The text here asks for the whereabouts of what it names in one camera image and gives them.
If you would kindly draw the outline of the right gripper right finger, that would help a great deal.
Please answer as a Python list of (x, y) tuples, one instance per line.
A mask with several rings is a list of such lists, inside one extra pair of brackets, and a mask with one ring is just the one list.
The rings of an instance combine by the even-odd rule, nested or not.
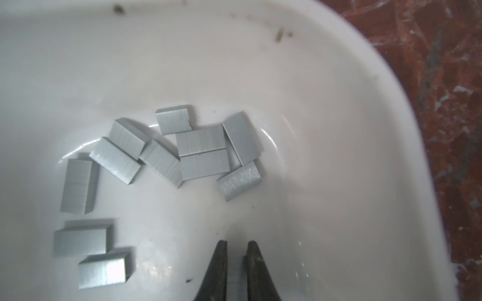
[(267, 269), (261, 250), (255, 241), (250, 241), (246, 254), (247, 298), (249, 301), (280, 301), (276, 287)]

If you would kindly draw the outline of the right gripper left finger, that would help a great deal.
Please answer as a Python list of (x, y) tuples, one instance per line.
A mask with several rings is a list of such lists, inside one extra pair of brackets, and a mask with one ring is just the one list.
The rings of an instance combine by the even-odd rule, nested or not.
[(228, 254), (227, 241), (220, 240), (194, 301), (226, 301)]

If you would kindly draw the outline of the white oval tray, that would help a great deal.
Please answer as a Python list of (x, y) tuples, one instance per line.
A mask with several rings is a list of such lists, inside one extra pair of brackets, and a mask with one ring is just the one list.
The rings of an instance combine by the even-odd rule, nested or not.
[[(132, 253), (126, 283), (80, 290), (55, 258), (67, 161), (125, 117), (171, 151), (155, 112), (197, 127), (243, 112), (262, 183), (172, 187), (100, 172), (89, 221)], [(317, 1), (2, 1), (1, 299), (192, 300), (219, 240), (253, 240), (283, 300), (457, 300), (423, 142), (394, 73)]]

